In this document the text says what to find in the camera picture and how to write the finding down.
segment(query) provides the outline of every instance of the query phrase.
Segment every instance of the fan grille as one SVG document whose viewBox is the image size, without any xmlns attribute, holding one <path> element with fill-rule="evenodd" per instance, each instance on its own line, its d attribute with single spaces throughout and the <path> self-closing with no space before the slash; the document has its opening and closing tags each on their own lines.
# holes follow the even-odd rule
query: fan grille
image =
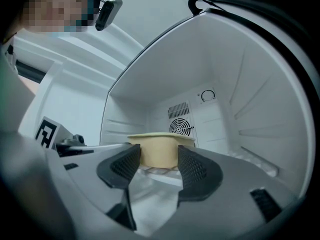
<svg viewBox="0 0 320 240">
<path fill-rule="evenodd" d="M 191 127 L 189 122 L 183 118 L 177 118 L 172 121 L 169 127 L 169 132 L 173 134 L 181 134 L 190 136 Z"/>
</svg>

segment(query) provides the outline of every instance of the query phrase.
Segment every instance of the container lid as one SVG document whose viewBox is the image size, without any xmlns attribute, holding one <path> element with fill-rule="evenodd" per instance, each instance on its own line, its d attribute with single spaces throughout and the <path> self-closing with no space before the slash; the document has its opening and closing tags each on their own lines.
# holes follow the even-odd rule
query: container lid
<svg viewBox="0 0 320 240">
<path fill-rule="evenodd" d="M 170 132 L 150 132 L 150 133 L 143 133 L 143 134 L 128 135 L 128 138 L 147 138 L 147 137 L 175 137 L 175 138 L 195 141 L 194 138 L 191 138 L 189 136 L 181 135 L 177 133 L 170 133 Z"/>
</svg>

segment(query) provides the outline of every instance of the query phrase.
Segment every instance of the beige container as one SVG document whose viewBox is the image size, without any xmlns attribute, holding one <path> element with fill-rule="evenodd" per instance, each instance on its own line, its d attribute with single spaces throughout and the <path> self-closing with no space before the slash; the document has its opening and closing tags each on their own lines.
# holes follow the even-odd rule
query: beige container
<svg viewBox="0 0 320 240">
<path fill-rule="evenodd" d="M 178 165 L 178 146 L 195 146 L 195 139 L 168 132 L 129 135 L 131 144 L 141 145 L 140 164 L 156 168 L 172 168 Z"/>
</svg>

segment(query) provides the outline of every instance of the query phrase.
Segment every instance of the person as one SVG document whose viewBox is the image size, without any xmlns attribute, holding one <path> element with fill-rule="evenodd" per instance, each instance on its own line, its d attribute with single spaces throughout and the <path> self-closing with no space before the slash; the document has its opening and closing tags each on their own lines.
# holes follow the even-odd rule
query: person
<svg viewBox="0 0 320 240">
<path fill-rule="evenodd" d="M 14 35 L 21 29 L 34 33 L 78 32 L 90 25 L 99 11 L 100 0 L 27 0 L 2 40 L 2 53 L 11 69 L 16 68 Z"/>
</svg>

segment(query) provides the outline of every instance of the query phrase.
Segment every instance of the ventilation fan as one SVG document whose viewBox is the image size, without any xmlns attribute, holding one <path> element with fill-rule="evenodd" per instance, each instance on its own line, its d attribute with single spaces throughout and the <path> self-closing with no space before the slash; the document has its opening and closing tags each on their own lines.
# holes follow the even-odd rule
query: ventilation fan
<svg viewBox="0 0 320 240">
<path fill-rule="evenodd" d="M 169 132 L 173 134 L 190 136 L 191 129 L 193 128 L 194 127 L 190 126 L 189 122 L 186 119 L 177 118 L 171 122 Z"/>
</svg>

